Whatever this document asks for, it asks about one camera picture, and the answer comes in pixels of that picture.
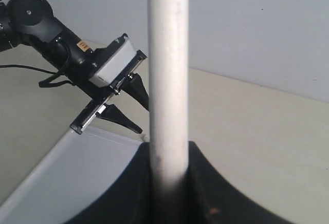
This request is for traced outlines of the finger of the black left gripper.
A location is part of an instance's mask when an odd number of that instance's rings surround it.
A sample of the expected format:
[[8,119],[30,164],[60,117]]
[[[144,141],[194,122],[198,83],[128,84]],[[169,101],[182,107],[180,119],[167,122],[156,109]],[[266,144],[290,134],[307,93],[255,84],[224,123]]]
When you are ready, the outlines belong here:
[[97,112],[96,117],[102,120],[116,123],[134,133],[141,134],[142,129],[131,121],[115,104],[104,104]]
[[130,73],[128,75],[124,84],[124,91],[149,111],[149,95],[139,74]]

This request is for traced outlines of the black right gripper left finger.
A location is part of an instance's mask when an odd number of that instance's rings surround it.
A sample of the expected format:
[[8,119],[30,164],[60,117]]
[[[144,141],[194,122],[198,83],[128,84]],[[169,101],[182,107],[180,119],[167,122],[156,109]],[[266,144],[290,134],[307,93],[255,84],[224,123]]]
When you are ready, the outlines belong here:
[[67,223],[151,223],[149,144],[139,145],[117,180]]

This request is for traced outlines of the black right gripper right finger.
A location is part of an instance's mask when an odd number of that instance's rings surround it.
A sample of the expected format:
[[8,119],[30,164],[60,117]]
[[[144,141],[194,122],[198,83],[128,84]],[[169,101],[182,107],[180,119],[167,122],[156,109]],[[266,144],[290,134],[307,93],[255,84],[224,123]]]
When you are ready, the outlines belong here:
[[187,223],[290,223],[230,184],[189,142]]

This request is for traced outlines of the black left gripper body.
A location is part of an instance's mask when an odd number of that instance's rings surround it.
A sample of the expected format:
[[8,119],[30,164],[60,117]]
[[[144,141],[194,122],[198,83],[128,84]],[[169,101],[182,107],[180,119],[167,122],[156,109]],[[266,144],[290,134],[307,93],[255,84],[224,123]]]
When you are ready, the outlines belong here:
[[93,86],[91,98],[92,100],[81,111],[81,113],[74,119],[70,128],[77,134],[81,134],[87,126],[96,117],[96,112],[114,95],[120,94],[124,91],[124,84],[130,73],[134,73],[134,70],[145,60],[147,56],[140,50],[128,64],[128,66],[121,72],[121,74],[113,81],[113,83],[106,87]]

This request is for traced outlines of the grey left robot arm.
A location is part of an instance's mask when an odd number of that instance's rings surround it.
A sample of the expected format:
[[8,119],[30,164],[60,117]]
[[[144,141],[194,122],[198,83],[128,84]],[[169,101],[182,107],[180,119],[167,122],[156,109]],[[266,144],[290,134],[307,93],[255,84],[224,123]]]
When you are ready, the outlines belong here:
[[[141,134],[142,129],[108,101],[122,91],[144,108],[149,96],[136,68],[146,55],[134,48],[129,36],[122,34],[104,48],[91,49],[60,22],[46,0],[10,0],[1,3],[1,51],[17,45],[33,47],[56,68],[39,82],[41,88],[78,87],[90,102],[71,123],[81,134],[93,119],[99,118]],[[65,76],[64,82],[59,77]]]

